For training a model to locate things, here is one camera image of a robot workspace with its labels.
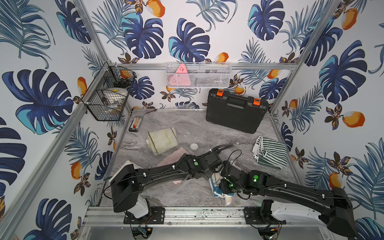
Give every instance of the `black wire basket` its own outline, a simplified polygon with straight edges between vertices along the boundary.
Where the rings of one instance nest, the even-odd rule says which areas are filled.
[[[84,104],[97,121],[119,121],[136,73],[121,66],[108,66],[103,74],[95,92]]]

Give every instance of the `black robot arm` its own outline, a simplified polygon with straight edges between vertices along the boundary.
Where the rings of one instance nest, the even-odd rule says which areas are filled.
[[[114,211],[134,207],[139,193],[154,185],[201,177],[208,180],[213,173],[221,171],[225,180],[220,187],[225,194],[236,192],[286,199],[320,212],[319,219],[330,231],[346,237],[356,235],[352,204],[343,189],[313,189],[257,170],[246,173],[220,159],[219,153],[228,147],[230,145],[221,145],[200,156],[184,154],[174,164],[151,169],[134,169],[132,164],[123,167],[111,181]]]

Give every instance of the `striped towel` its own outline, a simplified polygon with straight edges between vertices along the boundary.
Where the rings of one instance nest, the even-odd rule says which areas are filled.
[[[257,163],[275,169],[287,167],[287,151],[285,144],[260,136],[252,152]]]

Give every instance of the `pink triangular object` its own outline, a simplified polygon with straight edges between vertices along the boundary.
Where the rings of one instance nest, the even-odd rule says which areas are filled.
[[[180,67],[177,69],[176,73],[188,73],[186,65],[182,63]]]
[[[184,63],[180,65],[176,73],[188,73]],[[171,75],[169,85],[171,86],[190,86],[191,81],[188,74],[173,74]]]

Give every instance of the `toolbox handle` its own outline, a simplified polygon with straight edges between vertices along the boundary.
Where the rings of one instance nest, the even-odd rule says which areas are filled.
[[[228,95],[227,105],[235,108],[244,109],[248,100],[236,95]]]

